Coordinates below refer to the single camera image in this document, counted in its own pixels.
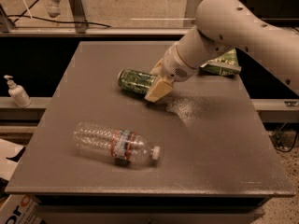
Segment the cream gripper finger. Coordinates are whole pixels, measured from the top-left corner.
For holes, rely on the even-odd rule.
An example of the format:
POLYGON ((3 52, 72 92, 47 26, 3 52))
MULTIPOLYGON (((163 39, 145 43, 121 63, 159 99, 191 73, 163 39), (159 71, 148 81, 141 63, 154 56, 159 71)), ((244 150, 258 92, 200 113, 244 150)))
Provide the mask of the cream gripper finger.
POLYGON ((155 103, 174 89, 174 80, 169 77, 150 76, 145 99, 155 103))
POLYGON ((151 69, 150 73, 154 76, 162 76, 162 65, 163 65, 163 60, 160 60, 157 62, 154 67, 151 69))

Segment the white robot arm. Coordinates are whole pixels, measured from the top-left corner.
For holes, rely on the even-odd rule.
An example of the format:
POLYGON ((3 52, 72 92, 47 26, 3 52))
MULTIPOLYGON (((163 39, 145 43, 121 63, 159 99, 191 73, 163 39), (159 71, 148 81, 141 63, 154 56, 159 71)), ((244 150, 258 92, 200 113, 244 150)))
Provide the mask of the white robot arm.
POLYGON ((195 74, 204 63, 240 49, 299 94, 299 34, 258 19, 239 0, 203 0, 195 25, 174 43, 150 73, 145 99, 156 102, 195 74))

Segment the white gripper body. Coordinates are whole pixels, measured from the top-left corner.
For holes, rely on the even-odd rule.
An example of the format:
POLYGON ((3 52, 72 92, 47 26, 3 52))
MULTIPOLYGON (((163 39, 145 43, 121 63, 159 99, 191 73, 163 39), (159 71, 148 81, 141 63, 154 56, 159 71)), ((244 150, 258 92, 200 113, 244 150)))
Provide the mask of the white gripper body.
POLYGON ((177 44, 174 44, 164 53, 161 72, 176 82, 183 82, 195 74, 195 69, 190 68, 181 60, 178 55, 177 44))

